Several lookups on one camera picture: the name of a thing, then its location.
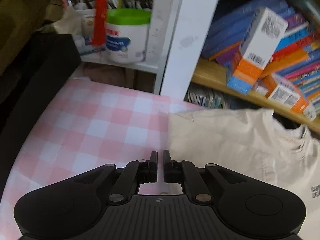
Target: stack of books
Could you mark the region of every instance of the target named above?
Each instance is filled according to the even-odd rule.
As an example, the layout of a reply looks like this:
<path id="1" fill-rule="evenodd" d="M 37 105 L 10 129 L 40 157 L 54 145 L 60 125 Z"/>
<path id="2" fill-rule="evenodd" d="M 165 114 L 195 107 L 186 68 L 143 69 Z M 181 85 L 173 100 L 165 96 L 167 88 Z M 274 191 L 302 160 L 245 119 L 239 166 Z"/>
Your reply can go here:
<path id="1" fill-rule="evenodd" d="M 286 0 L 251 0 L 240 6 L 218 4 L 205 40 L 202 57 L 231 68 L 255 12 L 267 7 L 288 22 L 260 78 L 276 73 L 295 84 L 320 114 L 320 34 Z M 230 8 L 225 14 L 223 8 Z"/>
<path id="2" fill-rule="evenodd" d="M 185 101 L 207 108 L 228 108 L 223 94 L 210 88 L 191 83 Z"/>

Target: pink gingham tablecloth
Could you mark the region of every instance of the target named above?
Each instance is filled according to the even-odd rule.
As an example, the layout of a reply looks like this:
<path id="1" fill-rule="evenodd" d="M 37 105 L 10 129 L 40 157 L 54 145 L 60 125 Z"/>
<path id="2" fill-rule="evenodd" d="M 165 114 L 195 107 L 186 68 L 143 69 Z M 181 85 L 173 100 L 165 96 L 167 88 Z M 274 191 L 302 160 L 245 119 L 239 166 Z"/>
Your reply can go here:
<path id="1" fill-rule="evenodd" d="M 13 217 L 24 194 L 106 163 L 124 167 L 167 148 L 168 113 L 199 110 L 173 98 L 90 81 L 70 79 L 26 139 L 0 204 L 0 240 L 21 234 Z M 162 170 L 158 181 L 163 180 Z M 140 194 L 166 191 L 163 183 L 142 185 Z"/>

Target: green lid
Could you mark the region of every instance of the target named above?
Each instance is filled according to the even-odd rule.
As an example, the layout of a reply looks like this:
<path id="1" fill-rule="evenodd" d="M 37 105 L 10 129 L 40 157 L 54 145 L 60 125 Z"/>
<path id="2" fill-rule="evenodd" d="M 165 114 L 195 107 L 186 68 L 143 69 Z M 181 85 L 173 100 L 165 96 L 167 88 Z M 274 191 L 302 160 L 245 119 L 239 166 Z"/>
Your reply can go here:
<path id="1" fill-rule="evenodd" d="M 107 22 L 115 25 L 143 25 L 150 23 L 151 12 L 133 9 L 120 8 L 108 10 Z"/>

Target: white post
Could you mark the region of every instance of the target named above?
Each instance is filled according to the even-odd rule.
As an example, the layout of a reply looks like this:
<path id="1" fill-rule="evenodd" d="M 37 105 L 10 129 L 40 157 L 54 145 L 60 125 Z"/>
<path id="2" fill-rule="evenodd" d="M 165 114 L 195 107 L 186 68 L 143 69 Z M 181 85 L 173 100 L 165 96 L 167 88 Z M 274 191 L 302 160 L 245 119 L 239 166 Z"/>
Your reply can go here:
<path id="1" fill-rule="evenodd" d="M 218 0 L 182 0 L 161 95 L 184 99 Z"/>
<path id="2" fill-rule="evenodd" d="M 180 9 L 181 0 L 172 0 L 171 12 L 168 20 L 167 31 L 165 33 L 164 44 L 162 48 L 162 53 L 158 62 L 158 72 L 155 81 L 155 87 L 153 90 L 154 94 L 159 95 L 161 90 L 161 84 L 164 77 L 165 65 L 170 51 L 170 44 L 175 29 L 179 9 Z"/>

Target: wooden shelf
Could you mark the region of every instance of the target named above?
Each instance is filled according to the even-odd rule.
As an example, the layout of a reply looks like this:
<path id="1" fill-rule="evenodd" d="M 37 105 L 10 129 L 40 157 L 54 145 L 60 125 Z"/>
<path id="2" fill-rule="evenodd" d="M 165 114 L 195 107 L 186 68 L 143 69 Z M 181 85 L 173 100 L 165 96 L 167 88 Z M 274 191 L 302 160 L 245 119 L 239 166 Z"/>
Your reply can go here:
<path id="1" fill-rule="evenodd" d="M 276 113 L 297 123 L 305 123 L 311 130 L 320 133 L 320 116 L 310 121 L 303 114 L 296 114 L 287 107 L 269 100 L 257 92 L 251 90 L 247 95 L 244 95 L 228 88 L 226 86 L 226 69 L 215 62 L 200 58 L 193 74 L 192 82 L 225 92 L 259 106 L 273 108 Z"/>

